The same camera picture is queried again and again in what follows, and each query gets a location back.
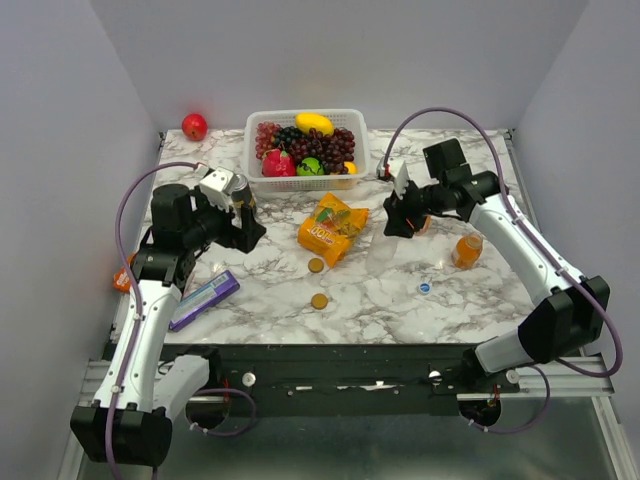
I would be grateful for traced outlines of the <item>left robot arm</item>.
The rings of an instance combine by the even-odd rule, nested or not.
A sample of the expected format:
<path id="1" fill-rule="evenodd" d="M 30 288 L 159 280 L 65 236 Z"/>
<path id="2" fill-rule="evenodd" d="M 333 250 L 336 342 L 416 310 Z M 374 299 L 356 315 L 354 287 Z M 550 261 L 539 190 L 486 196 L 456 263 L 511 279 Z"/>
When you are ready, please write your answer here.
<path id="1" fill-rule="evenodd" d="M 156 377 L 170 321 L 200 254 L 216 243 L 251 252 L 266 229 L 256 220 L 249 186 L 194 188 L 167 184 L 151 198 L 152 223 L 133 259 L 129 307 L 115 353 L 88 406 L 70 426 L 87 456 L 107 463 L 158 468 L 167 457 L 176 416 L 196 392 L 214 393 L 220 368 L 205 355 L 183 354 Z"/>

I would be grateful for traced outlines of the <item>clear plastic bottle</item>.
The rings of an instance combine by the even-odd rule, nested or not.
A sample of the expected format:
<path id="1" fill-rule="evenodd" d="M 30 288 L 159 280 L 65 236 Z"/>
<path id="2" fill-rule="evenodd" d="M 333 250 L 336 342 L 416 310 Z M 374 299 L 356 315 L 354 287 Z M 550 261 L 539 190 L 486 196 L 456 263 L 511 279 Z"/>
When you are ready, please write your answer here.
<path id="1" fill-rule="evenodd" d="M 388 236 L 385 231 L 387 222 L 380 222 L 373 230 L 373 235 L 366 252 L 365 269 L 372 276 L 382 275 L 396 254 L 398 238 Z"/>

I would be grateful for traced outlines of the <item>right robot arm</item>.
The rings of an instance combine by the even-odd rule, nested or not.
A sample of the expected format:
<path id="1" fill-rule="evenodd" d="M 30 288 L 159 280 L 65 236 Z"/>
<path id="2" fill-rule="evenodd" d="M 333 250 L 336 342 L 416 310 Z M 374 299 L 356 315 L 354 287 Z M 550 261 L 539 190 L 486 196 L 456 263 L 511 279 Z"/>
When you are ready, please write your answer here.
<path id="1" fill-rule="evenodd" d="M 457 139 L 423 153 L 430 185 L 417 186 L 402 161 L 381 169 L 393 182 L 393 192 L 383 203 L 385 235 L 411 238 L 429 216 L 467 222 L 498 250 L 534 305 L 516 329 L 464 353 L 462 384 L 480 392 L 494 383 L 497 372 L 556 361 L 597 340 L 610 296 L 604 279 L 588 278 L 565 262 L 518 210 L 496 173 L 472 172 Z"/>

